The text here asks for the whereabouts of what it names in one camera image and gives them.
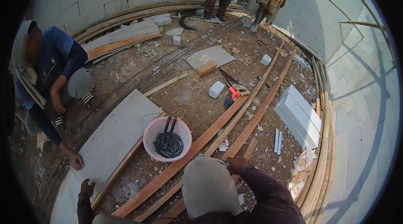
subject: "pink bucket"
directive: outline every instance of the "pink bucket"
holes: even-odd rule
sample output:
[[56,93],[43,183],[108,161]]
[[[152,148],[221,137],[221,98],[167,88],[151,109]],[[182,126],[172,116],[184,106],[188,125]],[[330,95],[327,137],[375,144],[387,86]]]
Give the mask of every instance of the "pink bucket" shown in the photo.
[[[187,152],[190,150],[190,146],[192,145],[192,134],[190,133],[189,128],[186,126],[186,124],[182,120],[177,120],[173,133],[178,134],[178,136],[180,136],[182,138],[182,141],[183,141],[182,153],[175,158],[166,158],[166,157],[161,156],[160,154],[157,153],[155,146],[154,146],[154,142],[157,138],[158,133],[164,133],[164,129],[165,129],[167,120],[168,120],[168,116],[160,117],[160,118],[153,120],[144,131],[143,144],[144,144],[145,150],[153,159],[161,161],[161,162],[174,162],[174,161],[182,159],[187,154]],[[173,122],[173,118],[171,119],[171,121],[169,123],[168,131],[171,129],[172,122]]]

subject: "khaki shorts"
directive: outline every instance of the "khaki shorts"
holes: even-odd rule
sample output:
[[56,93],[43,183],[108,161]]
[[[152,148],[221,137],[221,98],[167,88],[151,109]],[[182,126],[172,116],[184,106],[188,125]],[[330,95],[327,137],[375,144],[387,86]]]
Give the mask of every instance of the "khaki shorts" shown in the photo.
[[259,0],[259,3],[267,4],[266,10],[268,10],[271,14],[274,14],[277,5],[279,5],[283,0]]

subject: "hand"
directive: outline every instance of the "hand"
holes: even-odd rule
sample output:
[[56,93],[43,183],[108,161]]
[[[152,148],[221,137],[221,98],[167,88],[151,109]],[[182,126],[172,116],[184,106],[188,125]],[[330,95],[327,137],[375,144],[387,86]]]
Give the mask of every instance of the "hand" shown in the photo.
[[89,182],[89,178],[84,180],[83,183],[81,184],[81,193],[87,195],[88,197],[92,197],[92,195],[94,194],[95,182],[92,181],[91,184],[89,184],[89,185],[88,185],[88,182]]
[[58,114],[63,114],[66,111],[66,109],[62,106],[62,103],[60,102],[59,93],[58,92],[57,93],[51,93],[50,98],[52,100],[52,104],[53,104],[53,107],[56,110],[56,112]]
[[79,171],[82,167],[84,167],[84,162],[81,156],[77,152],[72,152],[68,154],[70,159],[70,166],[73,167],[74,170]]
[[243,157],[228,157],[227,161],[229,162],[228,171],[235,175],[239,175],[239,169],[242,166],[249,166],[248,161]]

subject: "blue sneaker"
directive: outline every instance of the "blue sneaker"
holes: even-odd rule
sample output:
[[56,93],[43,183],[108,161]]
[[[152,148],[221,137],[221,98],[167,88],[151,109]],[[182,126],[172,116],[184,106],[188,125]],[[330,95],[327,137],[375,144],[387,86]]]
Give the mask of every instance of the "blue sneaker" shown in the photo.
[[204,14],[204,16],[202,16],[202,18],[206,21],[211,21],[211,16]]
[[220,23],[226,24],[226,20],[223,17],[216,16],[216,18],[220,21]]

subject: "foot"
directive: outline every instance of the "foot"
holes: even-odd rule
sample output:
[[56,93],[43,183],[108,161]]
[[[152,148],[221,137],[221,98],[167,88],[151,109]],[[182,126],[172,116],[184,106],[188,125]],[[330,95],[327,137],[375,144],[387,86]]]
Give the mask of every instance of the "foot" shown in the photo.
[[250,27],[251,32],[256,32],[258,30],[258,26],[259,25],[252,24],[252,26]]
[[202,17],[204,20],[206,21],[211,21],[211,16],[210,15],[206,15],[204,14],[204,16]]
[[216,18],[220,21],[220,23],[226,24],[226,20],[223,17],[216,16]]

